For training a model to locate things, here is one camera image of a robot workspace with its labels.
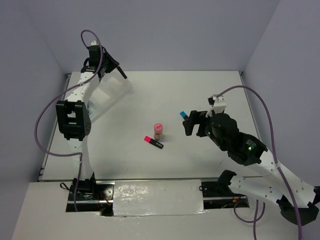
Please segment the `orange highlighter marker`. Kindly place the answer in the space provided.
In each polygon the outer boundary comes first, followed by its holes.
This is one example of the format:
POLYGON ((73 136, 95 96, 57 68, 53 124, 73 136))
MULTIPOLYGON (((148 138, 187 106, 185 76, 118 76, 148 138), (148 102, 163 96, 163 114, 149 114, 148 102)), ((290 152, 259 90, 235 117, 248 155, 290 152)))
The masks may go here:
POLYGON ((124 78, 124 79, 127 79, 127 75, 126 73, 123 71, 123 69, 121 68, 120 65, 117 66, 117 70, 119 71, 119 73, 121 74, 121 76, 124 78))

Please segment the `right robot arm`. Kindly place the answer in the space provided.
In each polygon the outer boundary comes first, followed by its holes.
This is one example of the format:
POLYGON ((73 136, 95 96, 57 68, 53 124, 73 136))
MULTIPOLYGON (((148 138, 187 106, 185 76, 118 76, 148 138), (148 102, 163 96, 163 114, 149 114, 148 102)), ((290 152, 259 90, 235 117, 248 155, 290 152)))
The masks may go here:
POLYGON ((268 185, 246 180, 231 170, 224 170, 217 180, 217 190, 223 196, 231 193, 266 200, 280 208, 280 214, 289 222, 297 224, 299 213, 301 225, 316 220, 320 201, 320 189, 297 177, 280 162, 274 154, 253 135, 241 132, 237 122, 226 113, 207 116, 206 111, 190 112, 184 117, 186 136, 198 126, 198 137, 209 137, 215 145, 237 164, 260 174, 268 185))

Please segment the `blue paint jar with label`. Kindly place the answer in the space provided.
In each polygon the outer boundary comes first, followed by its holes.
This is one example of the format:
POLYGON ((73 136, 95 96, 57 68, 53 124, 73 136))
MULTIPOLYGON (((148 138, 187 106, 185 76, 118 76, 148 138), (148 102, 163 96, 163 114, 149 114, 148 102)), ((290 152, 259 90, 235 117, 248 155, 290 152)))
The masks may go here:
POLYGON ((87 113, 90 118, 90 121, 93 123, 95 121, 96 109, 95 104, 90 100, 87 103, 87 113))

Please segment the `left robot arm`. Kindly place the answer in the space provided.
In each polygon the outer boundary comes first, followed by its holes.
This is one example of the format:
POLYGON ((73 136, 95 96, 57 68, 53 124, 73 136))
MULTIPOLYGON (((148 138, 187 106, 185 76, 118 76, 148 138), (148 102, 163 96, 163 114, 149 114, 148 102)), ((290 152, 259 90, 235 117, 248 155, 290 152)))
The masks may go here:
POLYGON ((92 120, 87 109, 90 97, 98 88, 103 76, 112 72, 119 63, 96 40, 88 46, 89 57, 84 61, 78 87, 65 100, 56 105, 58 129, 71 150, 77 168, 70 190, 91 200, 98 194, 95 174, 89 160, 88 135, 92 120))

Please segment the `blue highlighter marker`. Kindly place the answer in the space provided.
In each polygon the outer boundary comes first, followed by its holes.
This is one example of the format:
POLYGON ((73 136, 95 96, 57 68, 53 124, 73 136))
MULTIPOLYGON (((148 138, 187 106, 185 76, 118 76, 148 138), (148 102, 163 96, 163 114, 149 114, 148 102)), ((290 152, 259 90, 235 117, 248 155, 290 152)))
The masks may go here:
POLYGON ((184 120, 187 120, 189 118, 188 115, 184 111, 181 111, 180 115, 184 120))

